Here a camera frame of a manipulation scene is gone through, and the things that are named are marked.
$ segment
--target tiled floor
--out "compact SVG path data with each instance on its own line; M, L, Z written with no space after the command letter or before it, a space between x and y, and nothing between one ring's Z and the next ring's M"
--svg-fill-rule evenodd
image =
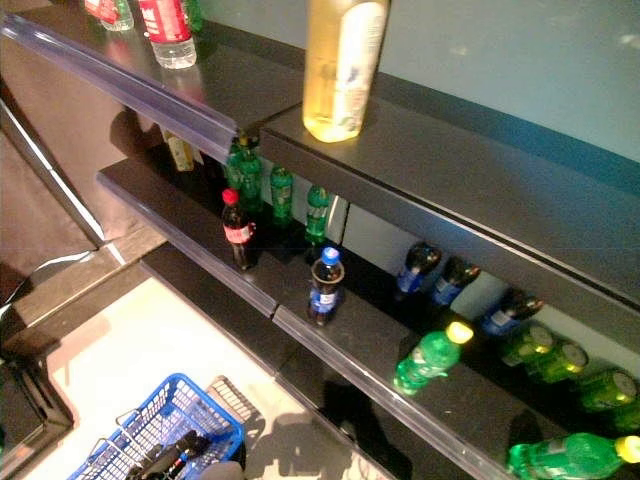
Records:
M48 357L50 378L75 428L28 475L67 478L115 418L181 372L203 389L226 376L260 411L250 426L245 475L254 478L383 479L285 392L235 344L155 279L149 279L62 340Z

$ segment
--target lying bottle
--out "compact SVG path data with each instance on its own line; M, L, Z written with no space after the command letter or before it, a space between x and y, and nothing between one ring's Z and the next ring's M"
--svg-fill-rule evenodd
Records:
M428 333L396 367L394 385L402 393L413 395L432 378L446 376L460 359L460 345L471 337L473 330L461 321L451 322L444 332Z
M625 463L640 462L640 437L609 440L590 433L520 444L509 451L509 470L523 480L607 478Z

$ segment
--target shopping basket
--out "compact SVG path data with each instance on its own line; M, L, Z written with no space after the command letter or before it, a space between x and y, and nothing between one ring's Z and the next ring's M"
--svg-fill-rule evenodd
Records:
M126 416L124 422L119 420ZM129 470L141 466L158 444L175 443L190 430L206 437L206 452L189 461L178 478L195 478L208 465L229 460L242 445L242 425L203 392L186 375L170 375L135 410L116 419L118 429L101 438L69 480L124 480Z

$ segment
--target yellow bottle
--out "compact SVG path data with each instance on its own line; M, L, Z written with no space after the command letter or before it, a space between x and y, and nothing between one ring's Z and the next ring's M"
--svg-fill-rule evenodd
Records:
M318 140L360 133L388 0L309 0L302 116Z

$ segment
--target red bottle cap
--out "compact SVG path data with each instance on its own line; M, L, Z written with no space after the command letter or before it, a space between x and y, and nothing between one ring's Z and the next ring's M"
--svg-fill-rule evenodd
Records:
M238 191L233 188L227 188L222 192L222 201L227 205L238 203Z

